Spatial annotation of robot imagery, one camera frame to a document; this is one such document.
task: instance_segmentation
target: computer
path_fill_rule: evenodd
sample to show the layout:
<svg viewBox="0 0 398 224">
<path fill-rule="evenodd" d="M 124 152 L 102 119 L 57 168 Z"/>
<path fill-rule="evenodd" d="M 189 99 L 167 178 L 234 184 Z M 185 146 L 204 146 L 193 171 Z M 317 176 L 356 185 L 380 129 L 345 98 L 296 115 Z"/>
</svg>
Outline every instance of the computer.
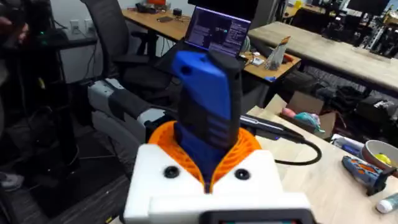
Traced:
<svg viewBox="0 0 398 224">
<path fill-rule="evenodd" d="M 250 25 L 249 20 L 197 6 L 185 34 L 185 43 L 237 57 Z"/>
<path fill-rule="evenodd" d="M 185 38 L 158 59 L 156 67 L 173 73 L 175 54 L 180 50 L 207 52 L 215 50 L 236 57 L 242 67 L 246 58 L 238 57 L 249 32 L 251 21 L 197 6 L 193 12 Z"/>
</svg>

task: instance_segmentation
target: black mesh chair back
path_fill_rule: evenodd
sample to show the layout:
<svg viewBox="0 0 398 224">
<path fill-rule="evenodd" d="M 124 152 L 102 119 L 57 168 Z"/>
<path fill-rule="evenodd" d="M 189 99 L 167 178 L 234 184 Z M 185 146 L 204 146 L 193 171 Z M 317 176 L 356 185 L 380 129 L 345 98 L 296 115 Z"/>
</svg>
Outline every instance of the black mesh chair back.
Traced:
<svg viewBox="0 0 398 224">
<path fill-rule="evenodd" d="M 81 0 L 86 4 L 103 50 L 103 73 L 112 74 L 111 59 L 129 49 L 129 30 L 118 0 Z"/>
</svg>

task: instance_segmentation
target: monitor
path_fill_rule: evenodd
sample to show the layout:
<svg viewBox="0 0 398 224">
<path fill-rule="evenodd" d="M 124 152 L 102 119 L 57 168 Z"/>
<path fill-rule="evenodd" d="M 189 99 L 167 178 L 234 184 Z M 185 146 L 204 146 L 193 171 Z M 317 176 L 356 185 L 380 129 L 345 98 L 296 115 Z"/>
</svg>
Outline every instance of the monitor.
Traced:
<svg viewBox="0 0 398 224">
<path fill-rule="evenodd" d="M 204 50 L 238 56 L 251 21 L 196 7 L 185 42 Z"/>
<path fill-rule="evenodd" d="M 261 1 L 265 0 L 188 0 L 188 3 L 251 21 Z"/>
<path fill-rule="evenodd" d="M 350 0 L 347 8 L 359 12 L 380 16 L 386 9 L 390 0 Z"/>
</svg>

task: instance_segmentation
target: table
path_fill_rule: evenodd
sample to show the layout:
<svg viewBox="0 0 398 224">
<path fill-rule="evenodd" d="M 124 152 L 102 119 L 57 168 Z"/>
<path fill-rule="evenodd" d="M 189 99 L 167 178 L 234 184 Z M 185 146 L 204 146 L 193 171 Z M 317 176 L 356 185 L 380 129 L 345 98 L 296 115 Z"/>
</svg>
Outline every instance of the table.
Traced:
<svg viewBox="0 0 398 224">
<path fill-rule="evenodd" d="M 137 24 L 141 27 L 148 29 L 149 34 L 153 37 L 151 44 L 148 44 L 148 54 L 155 55 L 156 53 L 156 35 L 161 35 L 162 37 L 168 38 L 172 41 L 178 42 L 185 37 L 185 33 L 188 29 L 189 25 L 189 17 L 183 16 L 182 21 L 172 20 L 170 22 L 161 23 L 157 22 L 157 19 L 164 16 L 173 17 L 170 11 L 158 14 L 143 14 L 136 11 L 131 11 L 127 9 L 122 10 L 123 16 L 130 22 Z M 252 55 L 250 53 L 245 53 L 245 55 L 252 59 Z M 264 68 L 264 64 L 257 67 L 255 65 L 247 65 L 244 68 L 245 72 L 250 73 L 254 77 L 256 77 L 261 82 L 269 85 L 269 89 L 267 95 L 264 100 L 264 104 L 268 104 L 268 102 L 272 99 L 276 91 L 279 89 L 282 84 L 284 78 L 289 74 L 290 71 L 296 69 L 300 65 L 301 59 L 295 57 L 293 55 L 289 55 L 293 58 L 292 62 L 288 62 L 280 66 L 280 68 L 276 71 L 266 70 Z M 274 78 L 275 81 L 270 81 L 268 78 Z"/>
<path fill-rule="evenodd" d="M 281 22 L 253 29 L 249 36 L 270 46 L 276 46 L 284 37 L 291 36 L 287 51 L 302 58 L 303 64 L 369 87 L 367 94 L 377 90 L 398 96 L 398 60 L 394 58 L 384 58 Z"/>
<path fill-rule="evenodd" d="M 277 164 L 280 179 L 286 192 L 304 192 L 318 223 L 341 224 L 393 224 L 398 222 L 398 213 L 378 213 L 374 206 L 378 201 L 398 191 L 398 179 L 390 177 L 387 187 L 372 197 L 366 196 L 365 188 L 357 182 L 341 164 L 345 151 L 310 134 L 303 129 L 258 107 L 249 114 L 283 124 L 303 134 L 305 139 L 315 143 L 323 153 L 322 159 L 310 166 L 285 166 Z M 295 144 L 285 139 L 271 141 L 256 136 L 263 149 L 270 150 L 275 159 L 306 161 L 316 154 L 308 146 Z M 111 224 L 120 224 L 118 220 Z"/>
<path fill-rule="evenodd" d="M 319 7 L 319 6 L 313 6 L 311 4 L 304 4 L 301 6 L 301 8 L 309 10 L 309 11 L 313 11 L 313 12 L 322 13 L 322 14 L 324 14 L 326 12 L 325 8 Z M 292 6 L 287 6 L 285 9 L 283 18 L 288 19 L 288 18 L 294 17 L 299 9 L 296 7 L 292 7 Z"/>
</svg>

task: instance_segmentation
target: laptop screen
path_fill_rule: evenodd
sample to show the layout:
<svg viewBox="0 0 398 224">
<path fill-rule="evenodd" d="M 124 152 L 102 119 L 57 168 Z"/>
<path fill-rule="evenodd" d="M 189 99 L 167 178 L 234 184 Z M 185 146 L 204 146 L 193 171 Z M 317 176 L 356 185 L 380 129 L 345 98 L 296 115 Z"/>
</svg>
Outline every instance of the laptop screen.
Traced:
<svg viewBox="0 0 398 224">
<path fill-rule="evenodd" d="M 245 19 L 196 7 L 185 34 L 185 42 L 235 57 L 241 50 L 250 24 L 251 21 Z"/>
</svg>

